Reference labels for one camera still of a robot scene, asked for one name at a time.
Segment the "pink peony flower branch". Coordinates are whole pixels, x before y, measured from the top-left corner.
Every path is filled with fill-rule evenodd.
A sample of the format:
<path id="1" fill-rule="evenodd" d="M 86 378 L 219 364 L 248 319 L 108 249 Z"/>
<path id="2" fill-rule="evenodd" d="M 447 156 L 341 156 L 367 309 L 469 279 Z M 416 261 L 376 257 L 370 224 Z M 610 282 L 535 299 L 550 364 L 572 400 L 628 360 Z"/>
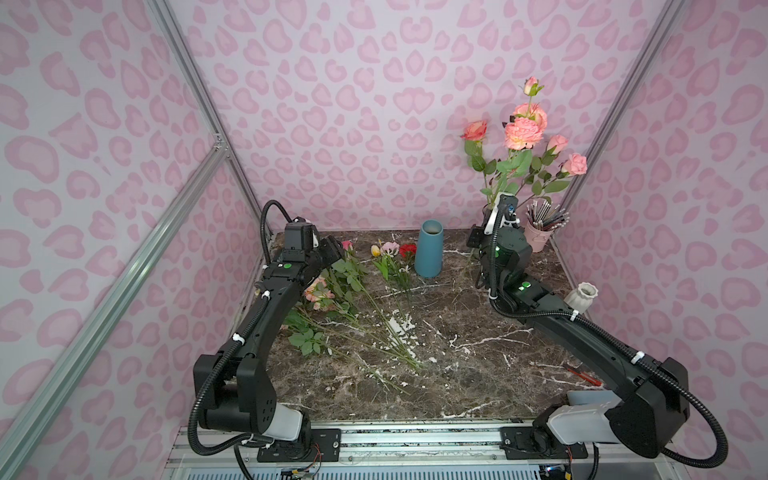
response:
<path id="1" fill-rule="evenodd" d="M 525 80 L 522 93 L 526 102 L 517 106 L 504 124 L 506 160 L 497 168 L 498 192 L 517 194 L 525 185 L 532 185 L 541 169 L 541 159 L 534 148 L 543 140 L 548 126 L 548 114 L 535 100 L 544 85 L 536 78 Z"/>

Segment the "light pink carnation flower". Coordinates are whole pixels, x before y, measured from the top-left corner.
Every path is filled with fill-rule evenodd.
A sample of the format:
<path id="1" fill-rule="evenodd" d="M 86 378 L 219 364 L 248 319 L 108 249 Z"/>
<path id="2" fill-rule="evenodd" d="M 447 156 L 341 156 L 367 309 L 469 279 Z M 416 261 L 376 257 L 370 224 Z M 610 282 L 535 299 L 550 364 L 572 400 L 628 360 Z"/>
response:
<path id="1" fill-rule="evenodd" d="M 400 245 L 396 242 L 386 242 L 381 246 L 381 252 L 386 255 L 396 255 L 399 250 Z"/>

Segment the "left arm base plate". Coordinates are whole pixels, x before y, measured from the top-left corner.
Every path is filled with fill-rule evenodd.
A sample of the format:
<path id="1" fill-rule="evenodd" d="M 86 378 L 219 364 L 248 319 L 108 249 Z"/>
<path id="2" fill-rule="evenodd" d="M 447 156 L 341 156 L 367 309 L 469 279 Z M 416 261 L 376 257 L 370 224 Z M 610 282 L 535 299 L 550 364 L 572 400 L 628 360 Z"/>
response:
<path id="1" fill-rule="evenodd" d="M 301 463 L 313 460 L 338 462 L 341 433 L 337 428 L 302 431 L 295 441 L 275 440 L 262 447 L 257 454 L 258 463 Z"/>

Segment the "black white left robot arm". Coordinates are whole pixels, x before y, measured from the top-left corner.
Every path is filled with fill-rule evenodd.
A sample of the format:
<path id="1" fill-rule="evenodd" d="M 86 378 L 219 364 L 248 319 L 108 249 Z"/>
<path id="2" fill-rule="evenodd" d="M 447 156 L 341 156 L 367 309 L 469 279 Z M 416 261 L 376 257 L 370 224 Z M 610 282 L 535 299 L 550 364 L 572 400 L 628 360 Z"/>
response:
<path id="1" fill-rule="evenodd" d="M 302 461 L 319 451 L 309 418 L 278 402 L 267 363 L 290 311 L 344 250 L 336 238 L 320 237 L 310 221 L 285 219 L 281 251 L 264 255 L 260 296 L 219 351 L 193 366 L 187 440 L 199 456 L 267 448 L 272 460 Z"/>

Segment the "pink rose with long stem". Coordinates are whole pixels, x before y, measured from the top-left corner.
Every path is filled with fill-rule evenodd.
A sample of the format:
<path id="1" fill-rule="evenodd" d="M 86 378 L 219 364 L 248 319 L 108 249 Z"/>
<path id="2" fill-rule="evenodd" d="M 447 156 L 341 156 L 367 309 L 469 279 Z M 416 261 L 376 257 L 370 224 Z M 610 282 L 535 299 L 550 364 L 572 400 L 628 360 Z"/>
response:
<path id="1" fill-rule="evenodd" d="M 540 157 L 540 162 L 543 166 L 551 165 L 560 155 L 560 153 L 568 146 L 569 140 L 560 134 L 553 135 L 545 148 L 544 153 Z"/>

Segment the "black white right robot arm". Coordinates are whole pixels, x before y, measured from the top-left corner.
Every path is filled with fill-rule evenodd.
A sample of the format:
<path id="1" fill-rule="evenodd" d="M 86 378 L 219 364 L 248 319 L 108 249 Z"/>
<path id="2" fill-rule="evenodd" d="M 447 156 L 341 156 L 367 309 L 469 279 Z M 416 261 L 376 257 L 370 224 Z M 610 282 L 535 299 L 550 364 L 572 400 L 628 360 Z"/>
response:
<path id="1" fill-rule="evenodd" d="M 494 311 L 566 348 L 615 396 L 602 403 L 548 408 L 535 421 L 535 451 L 554 442 L 611 443 L 644 458 L 663 455 L 699 469 L 724 464 L 729 454 L 725 430 L 689 391 L 688 371 L 680 362 L 659 361 L 627 345 L 527 273 L 532 248 L 519 225 L 517 207 L 514 195 L 501 193 L 483 224 L 473 226 L 468 245 L 479 251 L 477 287 L 487 289 Z M 715 439 L 714 452 L 705 458 L 687 457 L 668 447 L 692 411 L 702 416 Z"/>

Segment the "light pink rose with stem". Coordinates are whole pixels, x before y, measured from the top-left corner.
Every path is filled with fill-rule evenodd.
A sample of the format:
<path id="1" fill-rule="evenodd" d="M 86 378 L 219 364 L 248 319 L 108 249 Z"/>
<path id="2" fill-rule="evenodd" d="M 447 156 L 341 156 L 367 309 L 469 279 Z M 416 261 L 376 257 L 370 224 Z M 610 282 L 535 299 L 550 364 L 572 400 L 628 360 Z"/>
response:
<path id="1" fill-rule="evenodd" d="M 574 178 L 587 173 L 588 161 L 584 155 L 572 153 L 564 160 L 560 156 L 555 148 L 550 148 L 532 158 L 528 172 L 523 176 L 523 185 L 530 187 L 530 194 L 521 204 L 539 198 L 552 202 L 552 194 L 566 190 Z"/>

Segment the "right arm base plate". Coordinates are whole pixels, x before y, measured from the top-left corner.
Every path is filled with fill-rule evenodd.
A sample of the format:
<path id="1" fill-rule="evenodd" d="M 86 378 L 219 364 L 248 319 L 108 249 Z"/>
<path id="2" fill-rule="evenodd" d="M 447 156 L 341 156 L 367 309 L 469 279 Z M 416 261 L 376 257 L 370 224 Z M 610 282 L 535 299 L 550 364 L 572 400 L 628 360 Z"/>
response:
<path id="1" fill-rule="evenodd" d="M 564 445 L 544 427 L 514 425 L 500 429 L 500 449 L 507 460 L 555 461 L 587 459 L 583 443 Z"/>

